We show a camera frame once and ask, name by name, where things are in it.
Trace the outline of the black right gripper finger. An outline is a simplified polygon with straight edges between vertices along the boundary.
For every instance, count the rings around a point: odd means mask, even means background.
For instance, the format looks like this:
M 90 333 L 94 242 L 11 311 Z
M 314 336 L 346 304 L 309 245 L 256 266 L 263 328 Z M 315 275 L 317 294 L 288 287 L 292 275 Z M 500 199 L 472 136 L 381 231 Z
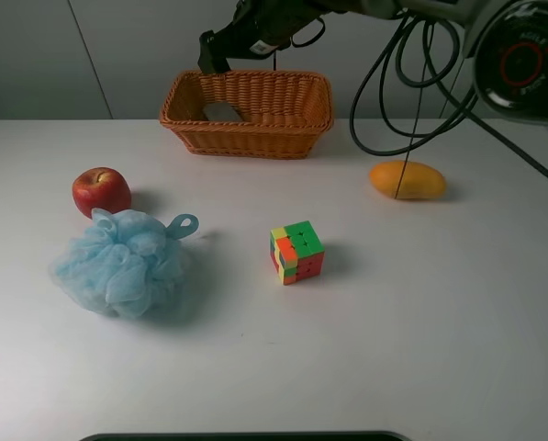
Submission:
M 200 53 L 198 67 L 203 74 L 225 74 L 230 71 L 227 61 L 228 43 L 213 30 L 206 31 L 199 38 Z

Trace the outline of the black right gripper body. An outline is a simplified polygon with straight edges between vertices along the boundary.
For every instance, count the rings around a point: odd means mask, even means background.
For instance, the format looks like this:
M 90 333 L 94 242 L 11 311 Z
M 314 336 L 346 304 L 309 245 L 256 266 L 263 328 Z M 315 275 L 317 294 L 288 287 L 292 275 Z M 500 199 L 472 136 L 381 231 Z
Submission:
M 328 12 L 316 1 L 239 1 L 233 19 L 211 38 L 211 57 L 267 58 L 286 49 L 298 31 Z

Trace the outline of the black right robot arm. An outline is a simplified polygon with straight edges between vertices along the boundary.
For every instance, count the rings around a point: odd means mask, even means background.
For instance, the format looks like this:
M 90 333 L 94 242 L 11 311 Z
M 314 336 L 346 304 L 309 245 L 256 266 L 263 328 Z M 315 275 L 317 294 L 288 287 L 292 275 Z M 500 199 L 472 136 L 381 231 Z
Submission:
M 263 60 L 328 13 L 394 19 L 400 12 L 464 28 L 477 94 L 506 119 L 548 123 L 548 1 L 239 1 L 232 21 L 200 37 L 205 74 L 230 59 Z

